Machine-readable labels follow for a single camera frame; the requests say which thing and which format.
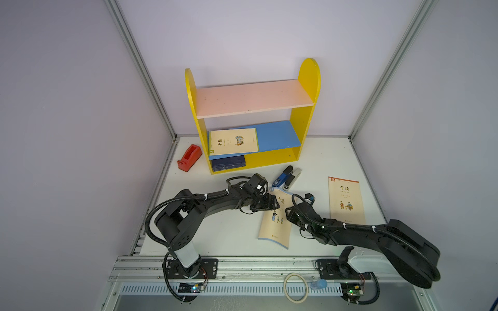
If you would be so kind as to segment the beige book orange edge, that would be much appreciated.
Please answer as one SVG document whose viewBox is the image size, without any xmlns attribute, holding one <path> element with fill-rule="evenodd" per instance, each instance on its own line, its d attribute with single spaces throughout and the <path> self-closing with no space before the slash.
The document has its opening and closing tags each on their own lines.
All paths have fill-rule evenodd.
<svg viewBox="0 0 498 311">
<path fill-rule="evenodd" d="M 331 217 L 350 224 L 366 225 L 360 183 L 329 177 L 328 187 Z"/>
</svg>

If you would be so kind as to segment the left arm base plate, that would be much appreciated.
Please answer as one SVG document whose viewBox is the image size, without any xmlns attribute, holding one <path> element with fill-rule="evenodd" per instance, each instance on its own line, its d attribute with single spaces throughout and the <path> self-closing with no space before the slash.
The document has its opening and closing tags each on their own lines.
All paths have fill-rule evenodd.
<svg viewBox="0 0 498 311">
<path fill-rule="evenodd" d="M 168 279 L 216 279 L 219 259 L 200 258 L 189 268 L 183 267 L 176 259 L 167 259 L 163 263 Z"/>
</svg>

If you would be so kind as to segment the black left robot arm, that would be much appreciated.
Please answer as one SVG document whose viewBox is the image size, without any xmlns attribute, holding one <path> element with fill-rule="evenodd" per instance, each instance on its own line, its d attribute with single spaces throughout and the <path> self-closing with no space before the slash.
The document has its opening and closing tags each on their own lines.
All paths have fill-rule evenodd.
<svg viewBox="0 0 498 311">
<path fill-rule="evenodd" d="M 191 240 L 206 217 L 243 207 L 248 207 L 252 214 L 280 208 L 276 196 L 269 193 L 268 181 L 260 174 L 228 178 L 226 184 L 225 189 L 214 193 L 195 194 L 184 189 L 152 208 L 145 218 L 146 235 L 167 248 L 162 263 L 163 277 L 168 291 L 180 303 L 190 303 L 196 297 L 173 290 L 168 279 L 168 257 L 177 260 L 188 277 L 202 270 L 201 256 Z"/>
</svg>

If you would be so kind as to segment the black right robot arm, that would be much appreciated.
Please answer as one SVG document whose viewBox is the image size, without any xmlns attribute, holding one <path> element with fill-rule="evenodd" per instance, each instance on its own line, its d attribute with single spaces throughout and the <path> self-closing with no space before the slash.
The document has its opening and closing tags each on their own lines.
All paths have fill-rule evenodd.
<svg viewBox="0 0 498 311">
<path fill-rule="evenodd" d="M 356 246 L 382 253 L 395 271 L 412 285 L 430 288 L 441 280 L 440 250 L 400 220 L 359 225 L 323 218 L 307 202 L 285 209 L 287 220 L 323 245 Z"/>
</svg>

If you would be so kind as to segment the dark purple book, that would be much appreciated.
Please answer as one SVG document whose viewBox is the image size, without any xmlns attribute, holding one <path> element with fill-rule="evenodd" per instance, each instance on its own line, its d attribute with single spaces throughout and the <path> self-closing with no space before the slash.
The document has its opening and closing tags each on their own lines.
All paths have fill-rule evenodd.
<svg viewBox="0 0 498 311">
<path fill-rule="evenodd" d="M 246 167 L 246 160 L 244 155 L 211 160 L 211 168 L 214 172 L 227 171 L 230 169 L 241 167 Z"/>
</svg>

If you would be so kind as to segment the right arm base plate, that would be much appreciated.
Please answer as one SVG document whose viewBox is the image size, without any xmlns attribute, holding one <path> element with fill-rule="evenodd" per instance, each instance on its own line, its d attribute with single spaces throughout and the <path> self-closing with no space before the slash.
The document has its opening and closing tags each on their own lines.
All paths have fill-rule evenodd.
<svg viewBox="0 0 498 311">
<path fill-rule="evenodd" d="M 317 259 L 314 263 L 321 279 L 325 280 L 371 280 L 369 273 L 359 273 L 348 263 L 338 263 L 338 259 Z"/>
</svg>

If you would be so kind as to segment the beige book blue edge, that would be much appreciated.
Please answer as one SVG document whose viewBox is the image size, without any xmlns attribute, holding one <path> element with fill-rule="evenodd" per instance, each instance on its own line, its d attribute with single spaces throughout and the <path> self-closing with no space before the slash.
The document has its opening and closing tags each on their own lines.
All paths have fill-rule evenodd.
<svg viewBox="0 0 498 311">
<path fill-rule="evenodd" d="M 285 210 L 292 206 L 292 194 L 281 188 L 272 188 L 271 194 L 276 196 L 280 207 L 263 213 L 258 239 L 275 242 L 288 250 L 292 224 L 288 221 Z"/>
</svg>

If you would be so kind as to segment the beige book green edge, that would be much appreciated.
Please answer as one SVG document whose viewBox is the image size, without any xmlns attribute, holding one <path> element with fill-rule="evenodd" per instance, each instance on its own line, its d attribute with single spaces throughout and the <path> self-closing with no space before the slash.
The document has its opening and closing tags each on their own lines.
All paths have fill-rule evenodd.
<svg viewBox="0 0 498 311">
<path fill-rule="evenodd" d="M 212 156 L 259 152 L 257 130 L 242 128 L 211 131 L 209 146 Z"/>
</svg>

